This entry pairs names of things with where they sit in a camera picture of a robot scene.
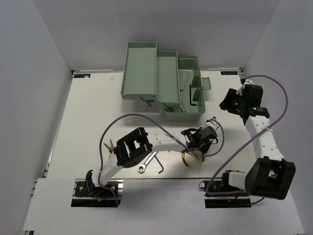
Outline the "large silver ratchet wrench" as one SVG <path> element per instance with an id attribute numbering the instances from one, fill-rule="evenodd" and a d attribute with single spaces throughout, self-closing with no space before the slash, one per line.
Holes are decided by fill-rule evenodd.
<path id="1" fill-rule="evenodd" d="M 153 152 L 150 154 L 150 156 L 144 161 L 143 164 L 141 164 L 138 168 L 137 171 L 142 174 L 144 173 L 147 165 L 151 162 L 151 160 L 157 155 L 158 152 Z"/>

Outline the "green toolbox with clear lid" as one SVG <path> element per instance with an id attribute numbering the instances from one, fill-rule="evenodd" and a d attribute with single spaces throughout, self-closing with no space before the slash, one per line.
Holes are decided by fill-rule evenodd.
<path id="1" fill-rule="evenodd" d="M 157 42 L 128 42 L 123 100 L 158 106 L 170 121 L 197 121 L 206 112 L 204 92 L 209 90 L 211 80 L 202 77 L 197 56 L 161 50 Z"/>

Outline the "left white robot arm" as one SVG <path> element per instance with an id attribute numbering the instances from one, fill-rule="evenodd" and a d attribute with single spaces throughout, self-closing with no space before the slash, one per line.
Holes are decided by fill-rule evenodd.
<path id="1" fill-rule="evenodd" d="M 136 128 L 128 133 L 116 144 L 104 145 L 109 156 L 104 159 L 102 147 L 99 147 L 100 169 L 90 170 L 86 174 L 85 185 L 90 195 L 99 195 L 103 189 L 108 189 L 108 181 L 123 168 L 138 165 L 144 158 L 153 152 L 192 152 L 195 156 L 208 152 L 213 141 L 218 138 L 215 129 L 189 128 L 177 134 L 151 134 L 143 127 Z"/>

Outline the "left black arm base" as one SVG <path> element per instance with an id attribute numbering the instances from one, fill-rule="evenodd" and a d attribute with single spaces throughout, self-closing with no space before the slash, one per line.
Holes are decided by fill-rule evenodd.
<path id="1" fill-rule="evenodd" d="M 106 187 L 114 191 L 118 204 L 113 193 L 101 187 L 89 192 L 87 183 L 82 179 L 76 180 L 71 200 L 72 208 L 117 208 L 122 199 L 123 181 L 109 181 Z"/>

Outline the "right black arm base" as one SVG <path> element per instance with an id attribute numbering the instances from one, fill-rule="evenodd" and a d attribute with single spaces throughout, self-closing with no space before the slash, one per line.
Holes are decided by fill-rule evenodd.
<path id="1" fill-rule="evenodd" d="M 223 183 L 221 179 L 214 181 L 207 193 L 205 190 L 209 180 L 199 183 L 199 189 L 204 192 L 206 209 L 251 208 L 250 197 L 239 188 Z"/>

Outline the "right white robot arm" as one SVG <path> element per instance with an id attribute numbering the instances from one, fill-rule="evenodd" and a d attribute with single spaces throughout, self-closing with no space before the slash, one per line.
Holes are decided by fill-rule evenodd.
<path id="1" fill-rule="evenodd" d="M 222 110 L 239 115 L 249 132 L 256 162 L 249 172 L 227 170 L 221 190 L 233 195 L 238 189 L 248 195 L 283 200 L 295 175 L 295 164 L 285 160 L 270 131 L 270 115 L 261 107 L 263 88 L 245 82 L 239 90 L 229 89 Z"/>

